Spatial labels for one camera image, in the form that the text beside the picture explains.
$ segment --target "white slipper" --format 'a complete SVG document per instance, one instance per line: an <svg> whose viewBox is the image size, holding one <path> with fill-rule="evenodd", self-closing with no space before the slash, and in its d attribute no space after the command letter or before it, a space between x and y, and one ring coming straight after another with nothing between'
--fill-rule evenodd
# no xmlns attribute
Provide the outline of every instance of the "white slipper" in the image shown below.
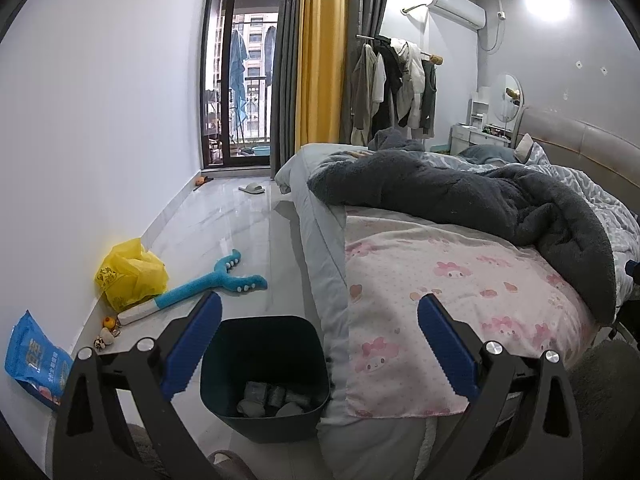
<svg viewBox="0 0 640 480"><path fill-rule="evenodd" d="M264 193L264 188L260 184L256 184L255 182L247 184L244 187L240 186L238 187L238 189L251 195L260 195L260 193Z"/></svg>

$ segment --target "blue snack bag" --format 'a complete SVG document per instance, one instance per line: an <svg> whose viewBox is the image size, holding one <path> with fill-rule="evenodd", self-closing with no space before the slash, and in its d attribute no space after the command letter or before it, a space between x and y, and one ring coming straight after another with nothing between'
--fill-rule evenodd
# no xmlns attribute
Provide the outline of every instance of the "blue snack bag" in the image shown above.
<svg viewBox="0 0 640 480"><path fill-rule="evenodd" d="M56 410L60 405L73 359L54 346L27 312L14 326L4 369L27 393Z"/></svg>

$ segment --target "gray and white patterned sheet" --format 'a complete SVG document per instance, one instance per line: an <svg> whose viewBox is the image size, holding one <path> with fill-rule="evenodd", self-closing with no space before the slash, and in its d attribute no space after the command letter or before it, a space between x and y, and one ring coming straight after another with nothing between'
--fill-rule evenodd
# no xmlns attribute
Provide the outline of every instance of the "gray and white patterned sheet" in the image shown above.
<svg viewBox="0 0 640 480"><path fill-rule="evenodd" d="M471 164L456 156L437 153L420 153L419 156L437 168L482 173L495 167L491 164ZM559 180L589 204L603 225L611 243L616 266L616 305L622 305L629 298L634 287L633 280L625 274L625 264L628 260L638 261L640 259L640 227L631 211L582 171L551 164L542 146L536 142L534 142L529 160L524 166Z"/></svg>

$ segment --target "pillow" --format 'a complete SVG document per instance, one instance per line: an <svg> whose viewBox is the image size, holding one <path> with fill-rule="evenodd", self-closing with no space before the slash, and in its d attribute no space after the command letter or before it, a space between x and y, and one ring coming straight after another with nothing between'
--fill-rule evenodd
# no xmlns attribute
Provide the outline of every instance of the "pillow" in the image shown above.
<svg viewBox="0 0 640 480"><path fill-rule="evenodd" d="M531 149L533 148L533 139L529 134L525 134L516 147L516 158L518 162L525 164L529 160Z"/></svg>
<svg viewBox="0 0 640 480"><path fill-rule="evenodd" d="M495 146L494 144L478 144L477 146L469 146L458 154L471 164L510 164L517 162L518 159L511 148L506 146Z"/></svg>

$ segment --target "metal bolt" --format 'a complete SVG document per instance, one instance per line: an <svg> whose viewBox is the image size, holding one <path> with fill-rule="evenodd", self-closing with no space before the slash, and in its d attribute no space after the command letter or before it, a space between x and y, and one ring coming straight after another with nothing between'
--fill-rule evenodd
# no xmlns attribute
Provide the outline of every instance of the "metal bolt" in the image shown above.
<svg viewBox="0 0 640 480"><path fill-rule="evenodd" d="M85 361L89 357L91 357L93 354L94 354L94 351L91 350L88 346L85 346L84 348L81 348L78 351L78 359L82 359L82 361Z"/></svg>
<svg viewBox="0 0 640 480"><path fill-rule="evenodd" d="M557 363L560 360L558 352L555 350L547 350L545 353L546 360L552 363Z"/></svg>
<svg viewBox="0 0 640 480"><path fill-rule="evenodd" d="M144 339L141 339L140 341L138 341L138 344L136 345L136 347L141 352L149 352L149 350L153 349L155 345L156 345L156 342L153 339L151 339L150 337L145 337Z"/></svg>
<svg viewBox="0 0 640 480"><path fill-rule="evenodd" d="M484 345L486 351L489 354L498 355L502 353L502 345L497 341L489 341L486 345Z"/></svg>

